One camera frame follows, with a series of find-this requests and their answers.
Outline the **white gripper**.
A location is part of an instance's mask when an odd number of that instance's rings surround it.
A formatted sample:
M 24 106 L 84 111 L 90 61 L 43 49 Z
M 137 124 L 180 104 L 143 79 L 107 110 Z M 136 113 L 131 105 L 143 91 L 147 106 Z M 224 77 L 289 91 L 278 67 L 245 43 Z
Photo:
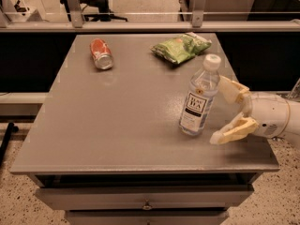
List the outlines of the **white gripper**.
M 257 92 L 251 95 L 247 86 L 224 76 L 220 77 L 218 91 L 229 107 L 239 114 L 213 133 L 211 144 L 242 140 L 250 133 L 273 138 L 280 135 L 288 124 L 288 102 L 276 94 Z

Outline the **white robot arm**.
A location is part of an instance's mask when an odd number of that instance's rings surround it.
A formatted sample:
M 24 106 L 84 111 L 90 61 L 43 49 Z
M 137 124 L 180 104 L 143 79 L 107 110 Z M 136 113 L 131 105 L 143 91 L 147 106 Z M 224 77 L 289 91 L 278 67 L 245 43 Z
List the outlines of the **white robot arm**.
M 299 146 L 300 79 L 286 96 L 251 92 L 245 85 L 220 77 L 218 91 L 229 104 L 239 104 L 240 113 L 213 133 L 211 144 L 224 144 L 248 134 L 268 139 L 280 138 Z

